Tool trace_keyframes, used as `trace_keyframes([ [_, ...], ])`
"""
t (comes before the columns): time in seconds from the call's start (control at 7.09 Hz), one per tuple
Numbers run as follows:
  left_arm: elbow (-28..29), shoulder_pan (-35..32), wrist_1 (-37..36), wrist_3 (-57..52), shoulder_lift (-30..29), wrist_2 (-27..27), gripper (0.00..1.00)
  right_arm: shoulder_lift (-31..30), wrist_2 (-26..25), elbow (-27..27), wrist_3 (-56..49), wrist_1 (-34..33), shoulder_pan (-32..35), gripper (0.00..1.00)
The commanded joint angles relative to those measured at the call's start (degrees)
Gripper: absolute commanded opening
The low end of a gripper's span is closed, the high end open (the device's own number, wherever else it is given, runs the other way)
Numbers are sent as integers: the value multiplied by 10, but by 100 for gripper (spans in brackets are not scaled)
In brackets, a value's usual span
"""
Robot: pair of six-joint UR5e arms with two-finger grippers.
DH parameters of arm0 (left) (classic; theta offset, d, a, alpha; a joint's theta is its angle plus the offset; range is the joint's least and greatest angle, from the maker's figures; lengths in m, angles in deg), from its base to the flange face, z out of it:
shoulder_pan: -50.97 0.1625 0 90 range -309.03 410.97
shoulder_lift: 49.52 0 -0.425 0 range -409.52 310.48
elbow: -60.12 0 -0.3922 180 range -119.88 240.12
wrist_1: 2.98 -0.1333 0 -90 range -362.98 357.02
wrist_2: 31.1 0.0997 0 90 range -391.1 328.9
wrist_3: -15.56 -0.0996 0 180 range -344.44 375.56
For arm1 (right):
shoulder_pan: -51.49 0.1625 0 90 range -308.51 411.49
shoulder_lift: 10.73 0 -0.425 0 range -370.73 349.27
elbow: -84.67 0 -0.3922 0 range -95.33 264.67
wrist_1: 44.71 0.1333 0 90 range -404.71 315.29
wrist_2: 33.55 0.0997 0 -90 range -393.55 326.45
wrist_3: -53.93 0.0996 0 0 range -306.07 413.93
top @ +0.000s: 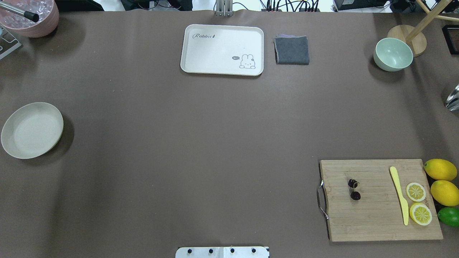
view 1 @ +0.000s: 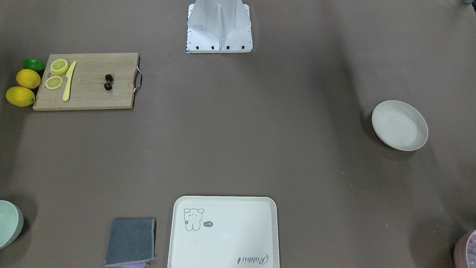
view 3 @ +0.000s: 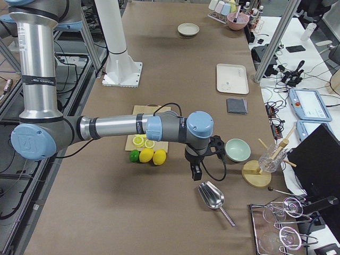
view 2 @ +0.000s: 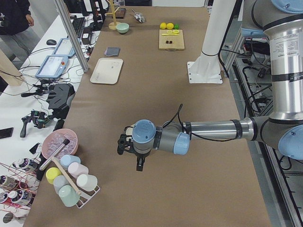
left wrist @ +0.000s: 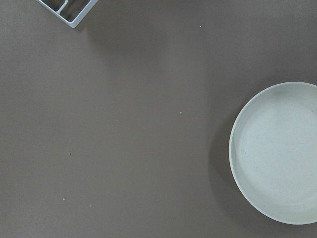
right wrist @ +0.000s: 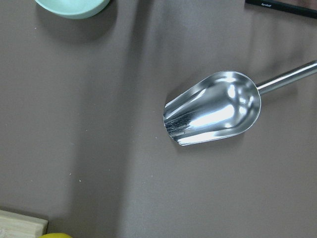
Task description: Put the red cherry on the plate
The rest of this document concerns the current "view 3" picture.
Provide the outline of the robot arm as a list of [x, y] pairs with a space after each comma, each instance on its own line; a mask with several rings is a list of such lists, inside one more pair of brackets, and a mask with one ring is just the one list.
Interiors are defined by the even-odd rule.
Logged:
[[153, 141], [185, 144], [195, 181], [206, 171], [205, 157], [225, 159], [224, 143], [213, 135], [213, 118], [203, 111], [188, 117], [171, 110], [113, 117], [64, 116], [57, 107], [53, 32], [82, 29], [80, 1], [8, 1], [8, 12], [18, 31], [24, 99], [11, 143], [22, 157], [42, 160], [80, 141], [144, 134]]

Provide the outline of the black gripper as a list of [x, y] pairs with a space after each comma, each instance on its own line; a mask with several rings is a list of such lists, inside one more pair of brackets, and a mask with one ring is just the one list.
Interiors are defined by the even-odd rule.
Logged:
[[200, 163], [205, 157], [216, 155], [220, 160], [224, 161], [224, 142], [220, 136], [214, 135], [209, 138], [209, 143], [203, 149], [196, 149], [190, 143], [185, 147], [185, 158], [190, 162], [192, 179], [199, 181], [202, 178], [202, 170]]

